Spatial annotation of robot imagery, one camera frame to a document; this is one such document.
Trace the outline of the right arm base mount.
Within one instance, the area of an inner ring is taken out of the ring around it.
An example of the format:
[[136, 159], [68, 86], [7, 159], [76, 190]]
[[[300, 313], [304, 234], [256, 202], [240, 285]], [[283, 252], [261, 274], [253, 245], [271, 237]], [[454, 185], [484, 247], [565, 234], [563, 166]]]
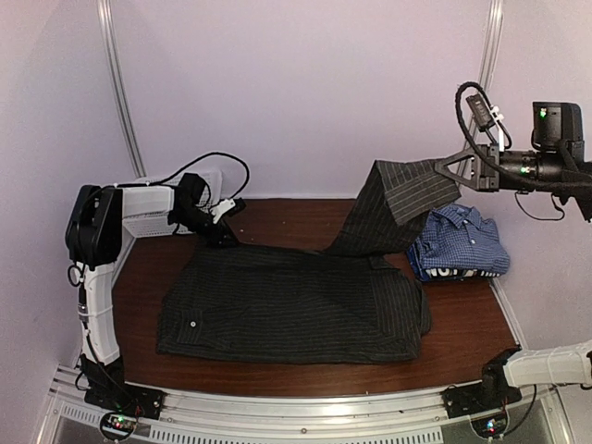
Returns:
[[503, 410], [507, 405], [523, 398], [518, 388], [496, 391], [482, 381], [464, 386], [450, 385], [441, 392], [441, 397], [449, 419]]

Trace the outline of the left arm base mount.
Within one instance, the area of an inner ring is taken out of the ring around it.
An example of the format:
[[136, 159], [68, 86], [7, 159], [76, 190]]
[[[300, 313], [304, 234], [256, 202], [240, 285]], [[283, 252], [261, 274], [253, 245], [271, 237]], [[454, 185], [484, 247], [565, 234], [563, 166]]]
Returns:
[[125, 384], [124, 389], [90, 388], [84, 395], [87, 404], [126, 416], [158, 420], [165, 392], [160, 389]]

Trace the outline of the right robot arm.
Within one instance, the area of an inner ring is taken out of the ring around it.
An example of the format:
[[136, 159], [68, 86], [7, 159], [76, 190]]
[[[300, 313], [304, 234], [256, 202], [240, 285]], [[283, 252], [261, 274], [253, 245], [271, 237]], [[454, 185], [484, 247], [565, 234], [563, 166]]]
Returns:
[[[438, 160], [440, 175], [474, 191], [547, 192], [566, 201], [573, 197], [584, 220], [591, 220], [591, 165], [576, 163], [568, 144], [551, 152], [513, 150], [477, 145]], [[480, 407], [495, 407], [510, 387], [529, 385], [591, 385], [591, 342], [545, 350], [507, 350], [487, 363], [475, 386]]]

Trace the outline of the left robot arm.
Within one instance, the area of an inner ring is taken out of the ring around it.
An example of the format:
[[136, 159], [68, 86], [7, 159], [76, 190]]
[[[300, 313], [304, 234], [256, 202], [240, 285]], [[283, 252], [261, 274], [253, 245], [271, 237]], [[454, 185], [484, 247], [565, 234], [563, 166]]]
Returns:
[[127, 409], [133, 392], [124, 384], [122, 356], [113, 316], [112, 283], [123, 246], [123, 222], [136, 216], [166, 216], [173, 227], [184, 227], [210, 246], [235, 246], [238, 240], [226, 220], [245, 202], [233, 195], [210, 207], [200, 201], [206, 183], [186, 173], [177, 184], [165, 180], [80, 188], [68, 221], [65, 242], [71, 266], [68, 278], [79, 290], [82, 326], [82, 372], [90, 390], [114, 411]]

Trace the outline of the dark pinstriped long sleeve shirt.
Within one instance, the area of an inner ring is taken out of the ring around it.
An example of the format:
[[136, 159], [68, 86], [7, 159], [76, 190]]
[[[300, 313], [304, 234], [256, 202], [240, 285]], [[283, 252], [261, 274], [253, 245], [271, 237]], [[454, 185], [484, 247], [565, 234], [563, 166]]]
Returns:
[[388, 256], [459, 195], [432, 160], [378, 160], [325, 250], [198, 247], [162, 302], [157, 351], [275, 364], [415, 359], [431, 312], [421, 284]]

